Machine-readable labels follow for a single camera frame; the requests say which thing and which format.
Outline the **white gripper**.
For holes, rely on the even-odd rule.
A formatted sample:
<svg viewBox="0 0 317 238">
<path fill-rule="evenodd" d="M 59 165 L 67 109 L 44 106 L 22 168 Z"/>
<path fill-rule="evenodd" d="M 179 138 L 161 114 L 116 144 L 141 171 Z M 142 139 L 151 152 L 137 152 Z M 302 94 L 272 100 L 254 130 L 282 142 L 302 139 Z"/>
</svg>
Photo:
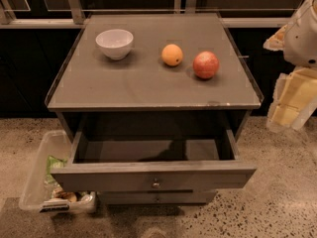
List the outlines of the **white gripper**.
<svg viewBox="0 0 317 238">
<path fill-rule="evenodd" d="M 276 81 L 267 113 L 270 131 L 301 129 L 317 109 L 317 15 L 312 3 L 302 5 L 287 26 L 265 40 L 264 48 L 283 51 L 286 61 L 297 65 Z"/>
</svg>

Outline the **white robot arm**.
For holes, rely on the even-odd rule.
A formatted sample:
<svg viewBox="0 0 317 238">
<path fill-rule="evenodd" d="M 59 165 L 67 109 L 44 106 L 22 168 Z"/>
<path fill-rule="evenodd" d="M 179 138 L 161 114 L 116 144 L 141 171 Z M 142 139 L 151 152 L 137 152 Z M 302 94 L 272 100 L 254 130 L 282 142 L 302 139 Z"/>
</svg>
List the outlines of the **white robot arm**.
<svg viewBox="0 0 317 238">
<path fill-rule="evenodd" d="M 283 51 L 294 65 L 276 80 L 266 126 L 272 132 L 299 130 L 317 108 L 317 0 L 305 0 L 288 23 L 264 42 L 270 51 Z"/>
</svg>

